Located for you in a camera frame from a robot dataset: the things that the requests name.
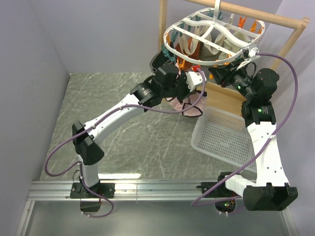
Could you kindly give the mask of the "pink underwear navy trim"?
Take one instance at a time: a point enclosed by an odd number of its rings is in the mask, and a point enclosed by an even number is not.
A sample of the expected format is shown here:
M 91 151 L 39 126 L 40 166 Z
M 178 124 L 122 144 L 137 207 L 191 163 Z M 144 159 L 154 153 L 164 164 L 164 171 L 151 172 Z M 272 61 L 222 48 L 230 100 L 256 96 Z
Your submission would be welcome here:
M 204 108 L 207 101 L 207 92 L 204 92 L 198 102 L 197 99 L 200 97 L 201 91 L 198 90 L 196 93 L 185 98 L 180 102 L 177 98 L 166 99 L 169 105 L 171 105 L 176 111 L 181 111 L 181 115 L 189 118 L 197 118 L 203 115 Z

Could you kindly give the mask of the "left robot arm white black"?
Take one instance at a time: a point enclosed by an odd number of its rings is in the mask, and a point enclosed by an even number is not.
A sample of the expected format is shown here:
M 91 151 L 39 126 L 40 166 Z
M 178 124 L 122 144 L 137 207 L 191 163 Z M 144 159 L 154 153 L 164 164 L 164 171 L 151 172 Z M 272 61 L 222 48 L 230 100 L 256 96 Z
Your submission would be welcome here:
M 182 114 L 195 109 L 201 98 L 201 91 L 197 87 L 205 82 L 200 70 L 183 71 L 174 64 L 165 63 L 102 115 L 86 123 L 75 122 L 72 135 L 80 161 L 81 187 L 78 192 L 85 198 L 112 198 L 114 188 L 102 184 L 98 176 L 98 163 L 105 156 L 100 144 L 120 126 L 153 110 L 164 99 L 183 103 L 179 110 Z

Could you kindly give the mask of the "white round clip hanger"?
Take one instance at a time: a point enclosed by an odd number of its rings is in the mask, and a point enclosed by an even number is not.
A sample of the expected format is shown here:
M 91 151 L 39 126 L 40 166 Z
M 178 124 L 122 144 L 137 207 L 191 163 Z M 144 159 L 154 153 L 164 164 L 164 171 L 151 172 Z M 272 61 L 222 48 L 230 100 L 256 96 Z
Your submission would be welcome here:
M 184 69 L 191 65 L 229 64 L 241 56 L 244 48 L 254 56 L 264 35 L 265 23 L 255 20 L 246 28 L 246 17 L 240 17 L 235 24 L 234 14 L 224 21 L 220 3 L 217 0 L 214 7 L 184 17 L 164 32 L 161 52 L 168 61 Z

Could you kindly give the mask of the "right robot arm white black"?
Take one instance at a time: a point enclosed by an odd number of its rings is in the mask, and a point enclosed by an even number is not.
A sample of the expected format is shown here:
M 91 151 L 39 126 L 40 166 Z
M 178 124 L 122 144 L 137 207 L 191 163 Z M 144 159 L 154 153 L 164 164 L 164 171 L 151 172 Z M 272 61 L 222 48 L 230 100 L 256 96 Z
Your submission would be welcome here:
M 298 190 L 289 184 L 281 162 L 276 133 L 283 126 L 276 124 L 270 101 L 277 90 L 279 75 L 270 68 L 260 69 L 249 76 L 246 67 L 238 62 L 209 68 L 215 82 L 221 87 L 233 86 L 244 98 L 241 112 L 251 137 L 255 156 L 244 166 L 256 163 L 256 181 L 243 178 L 239 171 L 221 173 L 218 182 L 200 197 L 199 201 L 217 189 L 224 197 L 232 192 L 243 198 L 249 211 L 282 211 L 297 197 Z

